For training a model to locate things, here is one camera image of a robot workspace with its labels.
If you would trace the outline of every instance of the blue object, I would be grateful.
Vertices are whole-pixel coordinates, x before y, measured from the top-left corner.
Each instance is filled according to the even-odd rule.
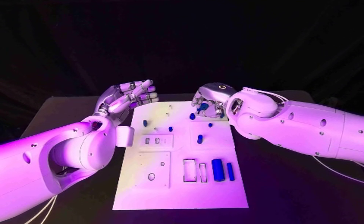
[[[198,111],[207,110],[208,109],[208,104],[202,103],[200,108],[197,109]]]
[[[213,160],[214,181],[221,182],[226,180],[223,161],[221,159]]]
[[[200,138],[197,140],[197,143],[201,144],[202,143],[202,135],[200,135]]]
[[[234,181],[236,178],[234,178],[234,172],[233,172],[233,165],[230,162],[226,165],[228,166],[230,181]]]

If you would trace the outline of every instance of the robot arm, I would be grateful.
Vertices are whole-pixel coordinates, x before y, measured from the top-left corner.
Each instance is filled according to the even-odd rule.
[[[204,85],[192,106],[215,117],[226,112],[230,124],[249,139],[262,137],[302,154],[364,162],[364,117],[318,104],[286,100],[278,103],[267,92],[223,83]]]
[[[45,202],[109,164],[114,148],[133,141],[119,127],[129,110],[158,102],[152,80],[116,85],[101,95],[94,114],[81,122],[0,145],[0,221]],[[72,167],[57,174],[51,163]]]

